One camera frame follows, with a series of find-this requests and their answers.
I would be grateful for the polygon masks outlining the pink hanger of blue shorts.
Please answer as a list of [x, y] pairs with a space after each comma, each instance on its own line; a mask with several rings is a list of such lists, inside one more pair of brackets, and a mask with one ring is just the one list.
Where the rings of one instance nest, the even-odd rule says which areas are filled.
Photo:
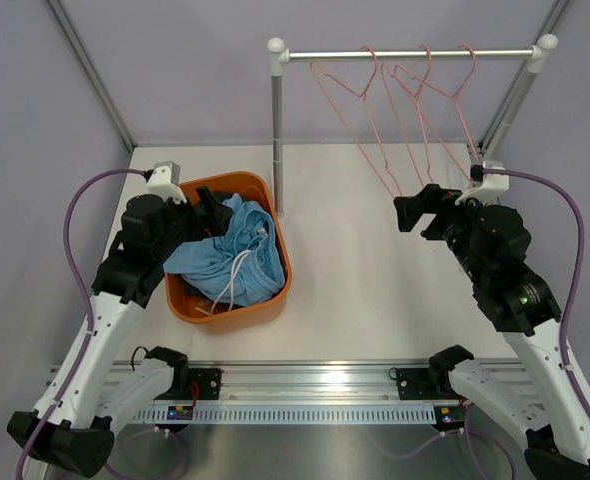
[[[349, 135], [349, 138], [352, 140], [353, 144], [356, 146], [364, 160], [367, 162], [371, 171], [374, 173], [381, 185], [384, 187], [387, 194], [391, 198], [395, 198], [402, 194], [402, 188], [399, 180], [391, 170], [387, 151], [379, 135], [379, 131], [377, 129], [376, 123], [372, 115], [372, 111], [370, 109], [370, 105], [368, 103], [368, 96], [373, 85], [373, 82], [375, 80], [375, 77], [379, 72], [380, 62], [377, 54], [375, 53], [375, 50], [372, 47], [363, 46], [361, 48], [361, 51], [367, 54], [367, 58], [371, 62], [371, 72], [369, 73], [366, 82], [361, 87], [354, 88], [350, 86], [340, 77], [338, 77], [337, 75], [329, 71], [326, 67], [324, 67], [322, 63], [319, 61], [311, 62], [309, 64], [309, 71], [314, 81], [320, 88], [324, 98], [330, 105], [333, 112], [336, 114], [337, 118], [341, 122], [346, 133]], [[339, 105], [337, 104], [334, 97], [331, 95], [329, 88], [327, 87], [328, 82], [337, 86], [344, 93], [351, 96], [352, 98], [357, 99], [361, 103], [362, 110], [366, 115], [366, 120], [368, 121], [368, 125], [370, 126], [371, 133], [374, 135], [375, 144], [379, 149], [380, 155], [383, 160], [384, 173], [382, 173], [382, 171], [379, 169], [372, 156], [366, 150], [365, 143], [363, 142], [364, 137], [357, 133], [357, 131], [351, 126], [349, 119], [342, 113], [342, 110], [339, 108]]]

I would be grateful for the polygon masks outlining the pink hanger of green shorts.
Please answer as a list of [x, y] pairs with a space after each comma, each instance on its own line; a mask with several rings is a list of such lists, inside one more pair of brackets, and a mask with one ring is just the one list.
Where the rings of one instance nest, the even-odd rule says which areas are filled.
[[466, 76], [460, 81], [459, 85], [455, 89], [453, 89], [452, 91], [448, 91], [448, 90], [444, 90], [444, 89], [432, 84], [429, 80], [432, 66], [433, 66], [433, 60], [435, 58], [435, 54], [433, 53], [431, 48], [426, 44], [421, 44], [419, 46], [419, 48], [422, 51], [424, 51], [426, 54], [426, 69], [425, 69], [422, 76], [417, 76], [414, 72], [408, 70], [402, 64], [396, 64], [393, 67], [393, 70], [388, 73], [388, 77], [390, 79], [393, 79], [400, 86], [400, 88], [407, 94], [409, 100], [411, 101], [411, 103], [413, 104], [413, 106], [416, 110], [420, 130], [422, 133], [422, 139], [423, 139], [424, 146], [425, 146], [425, 155], [426, 155], [426, 162], [427, 162], [427, 175], [428, 175], [428, 177], [430, 179], [433, 179], [432, 173], [431, 173], [430, 153], [428, 150], [428, 141], [427, 141], [427, 137], [426, 137], [426, 129], [425, 129], [426, 126], [429, 126], [429, 128], [433, 131], [433, 133], [435, 134], [439, 143], [446, 150], [446, 153], [451, 157], [451, 160], [456, 164], [456, 166], [462, 172], [464, 177], [468, 178], [469, 174], [464, 172], [463, 167], [454, 159], [454, 157], [450, 153], [450, 150], [445, 147], [445, 141], [442, 138], [439, 130], [436, 129], [430, 123], [430, 120], [424, 114], [424, 110], [422, 109], [422, 106], [421, 106], [421, 101], [422, 101], [423, 92], [425, 90], [431, 90], [431, 91], [441, 95], [444, 98], [448, 98], [449, 100], [451, 100], [453, 102], [454, 107], [456, 109], [456, 113], [458, 116], [460, 126], [462, 128], [462, 131], [465, 135], [465, 139], [467, 141], [467, 146], [472, 148], [473, 159], [478, 160], [479, 154], [476, 152], [476, 147], [474, 146], [474, 142], [473, 142], [469, 127], [467, 125], [466, 117], [464, 115], [464, 112], [463, 112], [463, 109], [461, 106], [461, 101], [460, 101], [462, 93], [464, 92], [468, 81], [476, 72], [477, 55], [476, 55], [474, 49], [470, 45], [460, 44], [457, 46], [457, 49], [459, 51], [467, 53], [466, 58], [470, 61], [470, 68], [469, 68]]

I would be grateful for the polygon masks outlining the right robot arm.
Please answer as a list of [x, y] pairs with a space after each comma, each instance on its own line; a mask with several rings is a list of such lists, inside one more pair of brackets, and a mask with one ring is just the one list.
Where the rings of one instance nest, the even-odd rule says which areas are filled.
[[560, 344], [562, 312], [551, 289], [525, 262], [531, 235], [522, 217], [436, 184], [393, 204], [404, 233], [432, 215], [422, 237], [453, 253], [478, 308], [517, 355], [539, 401], [514, 394], [460, 345], [430, 357], [429, 388], [479, 407], [520, 445], [535, 478], [590, 479], [590, 417], [573, 389], [585, 378]]

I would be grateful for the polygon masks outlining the light blue shorts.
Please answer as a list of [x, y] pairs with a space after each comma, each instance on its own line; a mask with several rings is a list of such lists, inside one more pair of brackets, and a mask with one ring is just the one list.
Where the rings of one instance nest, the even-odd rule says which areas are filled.
[[181, 244], [164, 263], [216, 305], [247, 307], [271, 299], [286, 275], [273, 217], [235, 193], [223, 201], [233, 214], [225, 235]]

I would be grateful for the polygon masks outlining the dark navy shorts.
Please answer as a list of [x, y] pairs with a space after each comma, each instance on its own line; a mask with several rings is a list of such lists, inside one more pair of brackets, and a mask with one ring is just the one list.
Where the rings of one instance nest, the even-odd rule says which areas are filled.
[[189, 304], [205, 304], [211, 303], [212, 299], [206, 295], [204, 295], [197, 287], [187, 283], [185, 281], [181, 282], [182, 284], [182, 303], [184, 305]]

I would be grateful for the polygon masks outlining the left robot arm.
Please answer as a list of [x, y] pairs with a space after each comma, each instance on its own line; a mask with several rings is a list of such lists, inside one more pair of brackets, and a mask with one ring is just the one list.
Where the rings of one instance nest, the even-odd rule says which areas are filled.
[[100, 393], [125, 336], [143, 316], [164, 278], [163, 265], [186, 242], [226, 234], [233, 215], [226, 194], [207, 187], [199, 202], [177, 203], [155, 194], [131, 198], [121, 228], [87, 296], [87, 314], [51, 386], [27, 412], [7, 425], [21, 446], [16, 478], [32, 458], [91, 478], [108, 460], [124, 426], [158, 397], [194, 399], [198, 383], [186, 355], [154, 347], [107, 399]]

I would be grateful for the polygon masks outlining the pink hanger of navy shorts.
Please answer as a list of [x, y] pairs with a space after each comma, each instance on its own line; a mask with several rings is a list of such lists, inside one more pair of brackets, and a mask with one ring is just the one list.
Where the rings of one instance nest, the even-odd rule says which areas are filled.
[[415, 72], [402, 61], [383, 62], [379, 72], [401, 139], [408, 150], [414, 173], [421, 186], [435, 181], [427, 123], [422, 108], [424, 90], [432, 72], [432, 51], [422, 44], [424, 70]]

